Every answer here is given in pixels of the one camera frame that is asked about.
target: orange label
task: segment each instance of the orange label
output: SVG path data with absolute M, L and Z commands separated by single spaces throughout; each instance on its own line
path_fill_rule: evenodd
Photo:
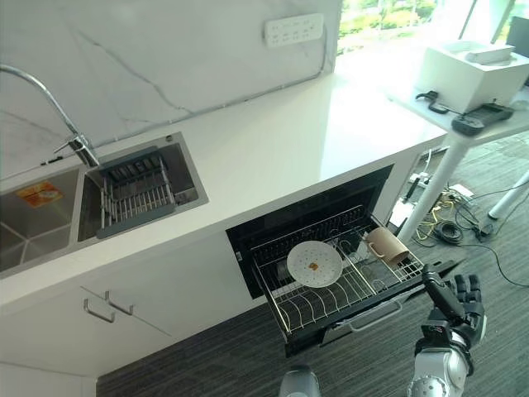
M 17 196 L 24 199 L 32 208 L 38 208 L 61 199 L 63 194 L 50 182 L 41 182 L 17 191 Z

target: dishwasher drawer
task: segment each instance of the dishwasher drawer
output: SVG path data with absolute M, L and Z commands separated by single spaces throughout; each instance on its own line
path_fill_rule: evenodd
M 326 337 L 328 333 L 341 336 L 344 329 L 366 328 L 352 325 L 359 315 L 369 312 L 374 316 L 369 321 L 372 323 L 397 312 L 399 302 L 421 284 L 423 264 L 412 253 L 390 266 L 367 249 L 363 236 L 379 226 L 380 222 L 360 205 L 250 248 L 255 278 L 284 336 L 287 356 L 327 342 L 333 338 Z M 289 274 L 288 252 L 307 240 L 326 242 L 340 253 L 343 271 L 334 284 L 310 288 Z

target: faucet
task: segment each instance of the faucet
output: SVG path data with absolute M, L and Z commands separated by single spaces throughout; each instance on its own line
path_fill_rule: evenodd
M 79 132 L 77 127 L 74 125 L 68 115 L 64 112 L 63 108 L 59 105 L 57 100 L 51 94 L 50 90 L 39 79 L 25 72 L 24 70 L 20 70 L 18 68 L 5 64 L 0 64 L 0 72 L 13 74 L 37 87 L 44 94 L 51 106 L 53 106 L 53 108 L 57 111 L 64 124 L 66 124 L 68 129 L 72 132 L 72 134 L 74 134 L 73 137 L 67 139 L 61 147 L 54 151 L 54 153 L 57 153 L 58 151 L 64 149 L 66 146 L 69 146 L 79 157 L 79 159 L 81 159 L 81 161 L 89 168 L 99 165 L 99 160 L 95 152 L 93 151 L 92 145 L 90 144 L 88 138 Z

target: power strip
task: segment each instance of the power strip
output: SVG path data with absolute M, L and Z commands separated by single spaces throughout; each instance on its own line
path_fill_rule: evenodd
M 316 40 L 323 34 L 323 14 L 307 14 L 264 23 L 264 41 L 270 48 Z

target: white box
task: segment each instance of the white box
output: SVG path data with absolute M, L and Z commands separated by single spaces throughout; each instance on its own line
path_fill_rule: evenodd
M 529 76 L 529 58 L 512 53 L 507 60 L 486 65 L 465 58 L 473 51 L 497 48 L 473 41 L 428 47 L 415 88 L 422 93 L 437 91 L 439 104 L 461 113 L 483 103 L 508 106 Z

